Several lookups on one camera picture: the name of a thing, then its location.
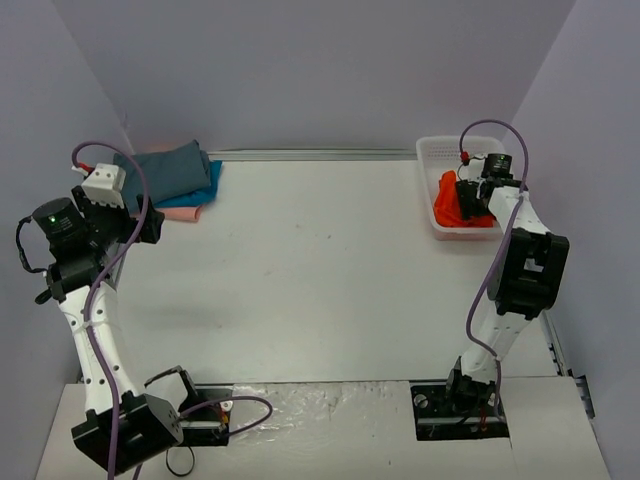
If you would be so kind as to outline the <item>orange t shirt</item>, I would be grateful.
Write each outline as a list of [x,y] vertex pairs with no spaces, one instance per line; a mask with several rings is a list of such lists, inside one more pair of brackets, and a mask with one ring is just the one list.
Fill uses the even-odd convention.
[[439,180],[439,192],[433,205],[436,222],[446,228],[492,228],[494,217],[491,215],[471,220],[462,219],[455,192],[456,181],[457,176],[453,170],[444,172]]

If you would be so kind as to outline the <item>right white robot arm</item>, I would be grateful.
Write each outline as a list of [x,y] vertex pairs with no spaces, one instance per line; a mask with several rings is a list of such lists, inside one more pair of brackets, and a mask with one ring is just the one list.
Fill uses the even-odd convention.
[[502,239],[467,314],[469,348],[457,359],[443,389],[446,408],[461,416],[488,404],[499,407],[502,362],[518,335],[557,298],[570,243],[536,214],[525,186],[511,172],[512,157],[478,157],[475,179],[455,184],[462,219],[492,216]]

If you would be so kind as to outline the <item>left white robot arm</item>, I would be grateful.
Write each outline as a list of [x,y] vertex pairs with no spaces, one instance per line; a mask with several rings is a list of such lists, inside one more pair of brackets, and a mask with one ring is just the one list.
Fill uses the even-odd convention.
[[82,186],[21,219],[36,223],[55,261],[40,272],[47,288],[38,305],[53,299],[71,329],[85,386],[85,419],[71,430],[78,450],[113,479],[181,444],[180,418],[195,415],[201,393],[188,372],[175,366],[152,377],[169,378],[163,392],[147,392],[127,365],[117,317],[113,268],[135,243],[155,244],[164,221],[139,195],[138,217],[120,202],[100,202]]

